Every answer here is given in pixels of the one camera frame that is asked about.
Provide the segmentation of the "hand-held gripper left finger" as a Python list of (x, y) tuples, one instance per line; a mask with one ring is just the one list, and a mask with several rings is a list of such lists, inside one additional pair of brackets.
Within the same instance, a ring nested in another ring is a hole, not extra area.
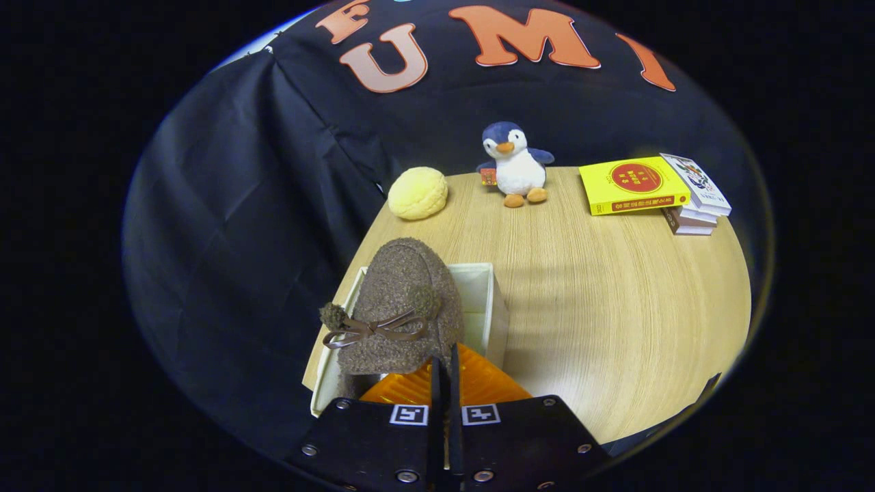
[(444, 467), (446, 366), (431, 361), (427, 405), (335, 398), (282, 463), (330, 491), (432, 491)]

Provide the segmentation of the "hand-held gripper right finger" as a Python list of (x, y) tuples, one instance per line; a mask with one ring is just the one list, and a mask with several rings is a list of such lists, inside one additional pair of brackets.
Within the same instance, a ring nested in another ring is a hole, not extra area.
[(460, 491), (581, 491), (610, 465), (560, 396), (462, 405), (457, 345), (451, 366), (448, 460)]

